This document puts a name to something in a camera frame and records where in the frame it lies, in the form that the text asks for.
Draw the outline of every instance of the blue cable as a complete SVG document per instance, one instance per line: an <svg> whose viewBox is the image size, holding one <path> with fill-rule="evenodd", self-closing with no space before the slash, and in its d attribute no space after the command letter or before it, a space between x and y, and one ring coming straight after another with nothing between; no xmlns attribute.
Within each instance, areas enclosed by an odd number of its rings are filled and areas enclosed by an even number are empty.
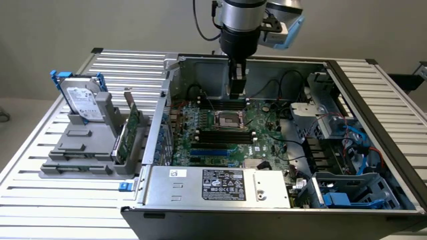
<svg viewBox="0 0 427 240"><path fill-rule="evenodd" d="M356 128L353 128L352 126L344 125L343 128L347 128L349 131L352 131L353 133L359 134L361 136L361 142L364 142L367 140L367 135L360 132Z"/></svg>
<svg viewBox="0 0 427 240"><path fill-rule="evenodd" d="M356 175L361 175L361 174L363 174L363 170L364 170L365 167L367 167L367 161L368 161L367 156L363 156L361 166L360 166L360 168L359 168L359 171L357 171Z"/></svg>

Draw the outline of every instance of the blue latch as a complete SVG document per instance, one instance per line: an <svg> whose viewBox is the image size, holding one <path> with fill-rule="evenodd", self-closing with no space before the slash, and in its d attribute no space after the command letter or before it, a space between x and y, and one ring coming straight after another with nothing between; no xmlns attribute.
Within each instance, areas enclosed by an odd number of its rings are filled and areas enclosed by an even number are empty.
<svg viewBox="0 0 427 240"><path fill-rule="evenodd" d="M99 72L99 73L96 73L96 77L99 80L100 90L104 92L108 92L104 75Z"/></svg>
<svg viewBox="0 0 427 240"><path fill-rule="evenodd" d="M61 86L58 84L58 79L56 77L56 70L52 70L49 74L50 74L50 79L54 83L54 87L57 88L57 90L61 90Z"/></svg>
<svg viewBox="0 0 427 240"><path fill-rule="evenodd" d="M73 76L73 73L70 71L61 71L58 74L57 74L57 77L58 78L69 78Z"/></svg>
<svg viewBox="0 0 427 240"><path fill-rule="evenodd" d="M347 193L328 192L323 195L324 205L331 209L380 209L384 206L384 199L372 202L349 202Z"/></svg>
<svg viewBox="0 0 427 240"><path fill-rule="evenodd" d="M121 182L119 185L119 192L132 192L132 183Z"/></svg>

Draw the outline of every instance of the metal chassis frame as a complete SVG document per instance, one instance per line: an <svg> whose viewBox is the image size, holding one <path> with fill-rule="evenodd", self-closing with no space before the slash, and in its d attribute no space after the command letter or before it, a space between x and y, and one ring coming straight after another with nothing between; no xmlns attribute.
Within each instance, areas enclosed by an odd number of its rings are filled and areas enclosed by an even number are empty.
<svg viewBox="0 0 427 240"><path fill-rule="evenodd" d="M227 57L221 55L204 55L204 54L180 54L179 57L200 57L200 58L220 58L225 59ZM337 62L331 59L317 59L317 58L289 58L289 57L271 57L271 56L252 56L248 58L249 60L276 60L276 61L292 61L292 62L315 62L320 64L325 64L325 68L331 71L331 75L336 86L340 88L343 97L345 99L347 103L353 104L353 109L359 113L360 116L357 116L359 119L363 120L363 123L365 124L365 127L371 131L371 136L373 139L377 140L379 147L384 150L385 156L389 159L389 162L392 163L396 172L403 178L404 183L407 184L407 187L409 191L412 192L416 201L421 207L420 211L424 213L427 211L427 186L423 182L420 176L417 175L416 171L413 170L405 156L403 155L401 151L397 148L396 143L393 142L392 138L389 137L383 125L380 124L377 118L373 115L372 110L369 109L367 103L364 102L360 94L357 93L357 90L351 83L348 77L345 76L345 73L343 72ZM417 108L419 114L416 115L419 118L424 116L421 114L421 110Z"/></svg>
<svg viewBox="0 0 427 240"><path fill-rule="evenodd" d="M225 59L224 56L219 55L204 55L204 54L179 54L176 60L180 60L180 57L185 58L220 58ZM144 216L144 218L164 218L165 212L168 213L168 216L171 218L181 216L183 218L197 215L197 214L205 214L212 213L223 215L219 217L219 219L227 218L227 216L239 216L240 214L253 214L253 215L271 215L276 216L279 214L280 216L285 217L293 214L301 214L300 216L312 216L313 218L325 218L328 219L331 215L333 215L336 218L351 218L351 217L359 217L365 216L367 218L373 218L377 216L384 215L385 219L388 220L399 220L405 219L409 221L409 219L413 220L413 225L409 227L409 230L416 230L417 228L421 228L425 224L425 212L424 209L427 209L427 199L424 196L427 196L427 186L419 177L417 173L415 172L405 156L403 155L401 151L397 148L396 143L391 139L384 127L381 126L377 118L373 115L372 110L369 109L367 103L364 102L355 86L352 85L344 71L341 70L337 62L331 59L317 59L317 58L288 58L288 57L269 57L269 56L259 56L259 57L251 57L249 60L256 61L292 61L292 62L305 62L305 63L319 63L323 64L328 73L332 75L333 82L336 86L339 87L339 90L341 92L343 98L347 103L351 103L349 106L353 109L356 114L356 117L359 118L360 123L365 129L368 129L367 133L369 135L371 139L375 139L373 143L375 146L384 151L385 156L384 160L388 163L388 165L392 164L395 167L395 171L392 171L393 175L397 176L396 179L403 180L404 184L407 185L407 188L403 188L405 190L405 194L411 201L415 201L415 210L355 210L355 209L233 209L227 210L221 207L209 207L209 208L168 208L164 209L161 206L149 206L145 207L143 203L143 195L139 194L137 196L137 204L132 205L131 207L123 207L121 208L121 215L124 219L127 220L128 224L131 225L132 229L135 229L136 234L139 233L139 226L140 226L140 219ZM145 181L143 183L141 188L145 189L147 184L149 184L149 170L141 170L140 175L145 178Z"/></svg>

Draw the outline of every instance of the circuit board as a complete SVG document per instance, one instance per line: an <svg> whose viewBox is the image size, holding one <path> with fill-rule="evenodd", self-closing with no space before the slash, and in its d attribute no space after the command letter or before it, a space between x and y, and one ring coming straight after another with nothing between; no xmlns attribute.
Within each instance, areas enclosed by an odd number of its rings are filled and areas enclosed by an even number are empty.
<svg viewBox="0 0 427 240"><path fill-rule="evenodd" d="M140 124L140 113L135 103L131 106L131 112L128 114L127 123L121 130L120 138L117 139L113 147L112 155L116 157L117 163L124 164L127 158L132 152L133 142L137 134L137 128Z"/></svg>
<svg viewBox="0 0 427 240"><path fill-rule="evenodd" d="M181 106L177 111L180 121L175 126L172 165L255 168L260 162L267 161L273 170L287 170L284 143L271 138L281 139L281 133L276 131L276 114L261 111L261 107L269 107L269 103L253 101L244 110L200 109L193 102ZM225 149L195 148L197 131L216 131L224 134L221 138L227 138L227 132L252 133L253 142L223 144L221 139L215 139L219 145L227 145Z"/></svg>

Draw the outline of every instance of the robotic arm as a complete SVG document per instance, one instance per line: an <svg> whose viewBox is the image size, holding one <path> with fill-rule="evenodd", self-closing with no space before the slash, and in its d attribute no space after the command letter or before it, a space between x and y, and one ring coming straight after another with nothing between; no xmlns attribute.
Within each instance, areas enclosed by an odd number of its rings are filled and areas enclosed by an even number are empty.
<svg viewBox="0 0 427 240"><path fill-rule="evenodd" d="M221 0L212 2L212 18L221 8L220 49L228 55L228 94L237 99L247 83L247 58L261 44L287 49L304 21L300 0Z"/></svg>

